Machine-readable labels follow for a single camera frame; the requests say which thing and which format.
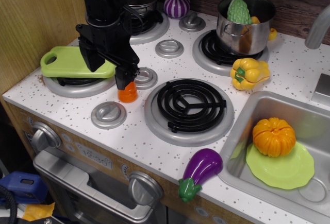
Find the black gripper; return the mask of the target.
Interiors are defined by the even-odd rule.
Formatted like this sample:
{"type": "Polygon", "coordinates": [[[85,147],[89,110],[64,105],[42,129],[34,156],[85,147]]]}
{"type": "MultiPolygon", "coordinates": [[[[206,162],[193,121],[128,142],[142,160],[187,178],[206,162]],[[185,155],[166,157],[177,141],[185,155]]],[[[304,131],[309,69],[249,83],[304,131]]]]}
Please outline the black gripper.
{"type": "Polygon", "coordinates": [[[139,58],[130,45],[130,34],[121,22],[107,26],[78,24],[79,49],[91,72],[98,70],[105,61],[116,66],[115,81],[118,90],[125,88],[139,74],[139,58]]]}

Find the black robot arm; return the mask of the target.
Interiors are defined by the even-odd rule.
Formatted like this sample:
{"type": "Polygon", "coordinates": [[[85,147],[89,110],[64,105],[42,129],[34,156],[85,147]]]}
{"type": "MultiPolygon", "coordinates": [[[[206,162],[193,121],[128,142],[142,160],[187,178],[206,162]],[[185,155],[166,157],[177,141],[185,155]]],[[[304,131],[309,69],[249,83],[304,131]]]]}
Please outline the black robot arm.
{"type": "Polygon", "coordinates": [[[85,24],[76,25],[79,49],[92,72],[105,61],[115,65],[118,90],[124,90],[139,72],[139,58],[130,45],[132,16],[127,0],[84,0],[85,24]]]}

